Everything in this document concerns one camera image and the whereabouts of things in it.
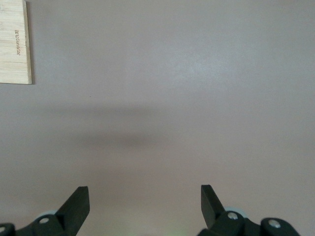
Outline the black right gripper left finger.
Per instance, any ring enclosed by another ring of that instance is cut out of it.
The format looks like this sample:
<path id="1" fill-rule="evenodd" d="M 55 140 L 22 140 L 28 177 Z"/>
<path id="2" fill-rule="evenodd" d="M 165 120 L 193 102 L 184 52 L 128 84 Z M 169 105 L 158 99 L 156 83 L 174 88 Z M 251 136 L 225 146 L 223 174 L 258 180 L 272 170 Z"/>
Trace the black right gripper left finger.
<path id="1" fill-rule="evenodd" d="M 89 189 L 78 187 L 55 214 L 46 214 L 27 226 L 16 229 L 12 223 L 1 223 L 2 236 L 75 236 L 90 212 Z"/>

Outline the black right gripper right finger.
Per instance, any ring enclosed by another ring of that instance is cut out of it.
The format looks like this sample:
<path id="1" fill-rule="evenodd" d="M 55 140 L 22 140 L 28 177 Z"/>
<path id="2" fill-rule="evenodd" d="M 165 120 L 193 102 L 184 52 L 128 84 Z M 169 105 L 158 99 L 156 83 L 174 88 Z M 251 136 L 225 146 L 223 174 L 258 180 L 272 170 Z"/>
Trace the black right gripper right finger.
<path id="1" fill-rule="evenodd" d="M 201 211 L 207 228 L 200 236 L 298 236 L 296 229 L 279 218 L 256 224 L 235 210 L 224 209 L 211 185 L 201 186 Z"/>

